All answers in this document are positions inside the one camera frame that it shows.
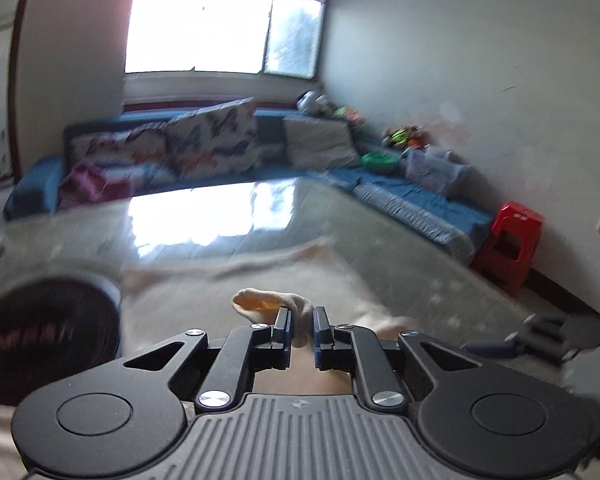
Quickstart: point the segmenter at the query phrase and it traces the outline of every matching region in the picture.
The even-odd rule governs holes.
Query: patterned cushion
[[[165,126],[173,163],[186,179],[241,173],[260,164],[252,99],[200,108]]]
[[[110,167],[104,170],[104,174],[109,180],[130,180],[134,190],[166,186],[178,181],[169,168],[152,162]]]
[[[126,132],[104,132],[74,137],[71,162],[84,158],[101,167],[167,163],[165,123],[149,123]]]

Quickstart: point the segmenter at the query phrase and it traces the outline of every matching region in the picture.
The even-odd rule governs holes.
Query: sunlight
[[[272,0],[133,0],[127,73],[262,70]]]
[[[294,180],[183,189],[131,199],[128,215],[142,258],[177,244],[207,247],[218,237],[283,230],[291,222]]]

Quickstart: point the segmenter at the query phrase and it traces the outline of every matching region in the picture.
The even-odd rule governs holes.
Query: stuffed toy
[[[313,117],[332,118],[336,107],[326,95],[309,91],[298,99],[298,111]]]
[[[358,113],[358,111],[351,106],[341,106],[333,114],[334,117],[340,117],[349,121],[354,126],[360,126],[365,123],[364,118]]]
[[[318,93],[314,91],[307,92],[298,100],[298,111],[301,114],[316,116],[320,113],[318,104]]]
[[[407,147],[421,150],[425,145],[423,133],[425,132],[422,127],[415,124],[401,128],[387,128],[382,136],[382,145],[398,150],[404,150]]]

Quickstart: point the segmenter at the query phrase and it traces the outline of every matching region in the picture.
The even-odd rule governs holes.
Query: throw pillow
[[[284,123],[286,154],[294,168],[324,171],[360,165],[346,122],[287,116]]]
[[[143,162],[167,163],[165,123],[149,123],[125,132],[103,132],[74,137],[71,162],[83,159],[107,168]]]
[[[252,99],[200,108],[166,124],[173,163],[189,180],[241,173],[260,163]]]

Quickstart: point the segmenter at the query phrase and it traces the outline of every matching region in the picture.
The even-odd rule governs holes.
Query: window frame
[[[275,77],[275,78],[284,78],[284,79],[295,79],[295,80],[299,80],[299,81],[307,81],[307,82],[316,82],[318,81],[318,72],[320,69],[320,62],[322,60],[322,46],[323,46],[323,36],[326,30],[326,21],[327,21],[327,6],[329,4],[329,0],[324,0],[324,2],[322,3],[322,5],[324,6],[324,9],[322,11],[322,21],[320,23],[320,36],[318,38],[318,54],[315,58],[315,66],[314,66],[314,74],[311,77],[302,77],[302,76],[298,76],[298,75],[287,75],[287,74],[283,74],[283,73],[272,73],[272,72],[267,72],[266,71],[266,63],[267,63],[267,50],[269,47],[269,40],[270,40],[270,35],[271,35],[271,16],[273,14],[273,1],[271,0],[271,7],[269,9],[269,26],[267,27],[267,35],[265,38],[265,43],[264,43],[264,50],[262,53],[262,65],[260,68],[259,72],[256,73],[249,73],[249,72],[220,72],[220,71],[209,71],[209,70],[196,70],[196,67],[194,66],[191,70],[176,70],[176,71],[170,71],[170,70],[155,70],[155,71],[145,71],[145,72],[125,72],[125,77],[131,76],[131,75],[137,75],[137,74],[146,74],[146,73],[169,73],[169,72],[177,72],[177,73],[185,73],[185,72],[190,72],[190,73],[199,73],[199,74],[227,74],[227,75],[235,75],[235,74],[241,74],[241,75],[250,75],[250,76],[254,76],[254,77],[260,77],[260,76],[266,76],[267,78],[269,77]]]

